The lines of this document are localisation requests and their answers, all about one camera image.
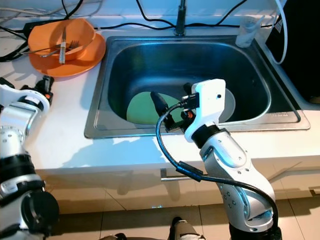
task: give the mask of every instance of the knife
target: knife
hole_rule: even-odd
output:
[[[66,27],[64,27],[63,33],[62,33],[62,40],[60,43],[60,54],[59,54],[60,64],[66,63],[66,38],[67,38]]]

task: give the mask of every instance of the sink basin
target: sink basin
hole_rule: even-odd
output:
[[[235,98],[229,131],[308,129],[308,120],[254,41],[235,36],[109,37],[86,127],[87,138],[154,135],[154,124],[127,121],[130,101],[142,92],[176,99],[183,85],[224,79]]]

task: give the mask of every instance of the cable connector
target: cable connector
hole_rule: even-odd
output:
[[[180,161],[178,166],[175,169],[178,173],[184,174],[188,176],[189,178],[192,178],[198,182],[202,180],[202,177],[204,175],[204,172],[200,169],[191,166],[188,163],[185,163],[184,161]]]
[[[199,93],[183,96],[180,105],[185,112],[198,108],[200,106]]]

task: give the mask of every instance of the faucet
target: faucet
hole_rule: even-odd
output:
[[[178,17],[176,19],[176,26],[174,30],[174,34],[176,36],[185,35],[186,9],[186,0],[181,0],[181,3],[178,7]]]

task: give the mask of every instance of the white robotic arm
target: white robotic arm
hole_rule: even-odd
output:
[[[169,108],[160,117],[156,129],[159,146],[178,172],[197,181],[217,182],[229,219],[232,240],[279,240],[281,230],[278,228],[278,210],[271,184],[255,169],[247,151],[239,146],[230,133],[218,128],[225,105],[225,92],[226,83],[222,79],[194,84],[191,95],[183,97],[178,105]],[[191,123],[184,128],[184,136],[200,149],[209,177],[203,176],[200,170],[187,163],[176,162],[163,145],[160,124],[167,119],[170,111],[178,107],[184,108],[184,111],[195,109],[195,116],[189,119]]]
[[[52,77],[44,76],[34,88],[0,84],[1,240],[44,240],[58,220],[58,203],[45,192],[45,182],[24,148],[25,139],[49,111],[52,83]]]

